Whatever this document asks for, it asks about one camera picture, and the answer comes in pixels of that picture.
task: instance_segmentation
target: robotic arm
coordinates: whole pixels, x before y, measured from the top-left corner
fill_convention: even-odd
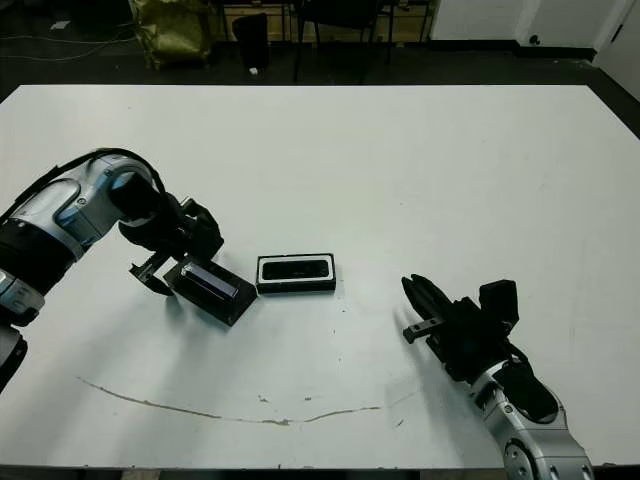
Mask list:
[[[471,399],[503,455],[510,480],[593,480],[582,447],[567,428],[565,410],[535,377],[527,357],[508,340],[518,321],[516,284],[480,287],[480,305],[451,302],[419,275],[402,286],[423,322],[403,331],[427,345],[449,376],[471,387]]]
[[[171,290],[153,276],[162,264],[208,260],[224,242],[205,208],[180,205],[133,152],[99,149],[56,166],[0,216],[0,392],[27,352],[15,327],[36,318],[44,296],[116,222],[127,240],[155,252],[131,273],[165,295]]]

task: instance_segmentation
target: chair leg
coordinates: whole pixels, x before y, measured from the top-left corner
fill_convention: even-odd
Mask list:
[[[376,20],[371,24],[371,31],[369,32],[369,46],[373,45],[373,35],[376,32]]]
[[[374,18],[373,23],[369,26],[369,28],[371,29],[369,32],[369,45],[367,46],[367,50],[369,50],[369,52],[365,58],[364,65],[362,66],[362,70],[360,72],[360,79],[358,81],[358,84],[360,85],[364,83],[364,79],[367,73],[367,68],[369,66],[369,63],[371,63],[373,59],[373,35],[375,34],[375,31],[376,31],[376,23],[377,23],[377,17]]]
[[[320,46],[320,28],[318,27],[318,22],[313,22],[313,29],[316,31],[316,46]]]
[[[418,40],[418,43],[422,43],[422,37],[424,36],[424,27],[427,26],[427,17],[429,16],[429,2],[427,2],[427,5],[424,8],[424,17],[422,19],[422,28],[420,28],[420,40]]]
[[[393,45],[393,14],[395,10],[395,0],[391,0],[389,9],[389,37],[387,38],[387,63],[391,61],[391,46]]]
[[[224,1],[218,1],[218,15],[222,18],[222,28],[224,29],[224,40],[225,42],[229,41],[229,26],[227,25],[227,14],[224,10]]]
[[[296,46],[296,63],[293,67],[293,83],[298,83],[298,70],[300,69],[300,57],[302,55],[302,37],[304,36],[304,23],[304,18],[300,18],[298,16],[298,45]]]
[[[282,41],[284,42],[287,39],[287,35],[284,30],[284,0],[280,4],[280,22],[282,22]]]

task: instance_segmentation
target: green bag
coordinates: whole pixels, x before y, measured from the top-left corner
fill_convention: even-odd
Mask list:
[[[136,33],[153,68],[206,62],[213,44],[209,0],[131,0]]]

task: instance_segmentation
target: black box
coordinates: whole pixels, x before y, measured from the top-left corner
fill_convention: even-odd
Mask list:
[[[336,289],[333,254],[258,257],[256,287],[260,293],[333,291]]]
[[[256,287],[246,280],[213,262],[191,257],[169,270],[164,279],[172,290],[229,326],[258,296]]]

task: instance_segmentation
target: floor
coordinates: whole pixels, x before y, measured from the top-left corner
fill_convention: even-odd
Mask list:
[[[234,45],[218,45],[210,64],[182,66],[154,71],[146,67],[142,52],[127,26],[127,12],[120,9],[111,15],[97,15],[93,10],[80,12],[82,20],[71,16],[72,23],[62,32],[49,28],[56,20],[69,18],[68,11],[45,9],[35,15],[21,5],[0,11],[0,101],[22,84],[199,84],[199,85],[291,85],[295,48],[292,45],[272,45],[268,69],[252,76],[242,66],[240,52]],[[106,45],[75,44],[34,39],[5,39],[16,35],[55,37],[72,41],[116,39]],[[612,79],[589,62],[574,59],[522,58],[509,51],[435,51],[428,45],[394,48],[391,61],[386,51],[376,48],[370,56],[363,55],[359,45],[322,45],[303,48],[299,84],[357,84],[363,64],[368,58],[364,84],[369,85],[449,85],[449,84],[571,84],[589,86],[618,117],[640,138],[640,103],[628,95]],[[62,57],[74,60],[29,60],[7,58],[29,56],[48,59]],[[620,470],[600,471],[598,478],[630,478]],[[120,478],[121,472],[43,471],[41,469],[0,469],[0,479],[40,479],[98,477]],[[151,478],[129,473],[129,479]],[[164,472],[154,478],[195,480],[218,478],[210,472]],[[329,476],[326,472],[309,472],[304,477]],[[347,477],[332,472],[332,479]],[[418,478],[418,473],[370,472],[351,473],[354,476],[380,480]],[[425,480],[503,479],[502,472],[423,472]]]

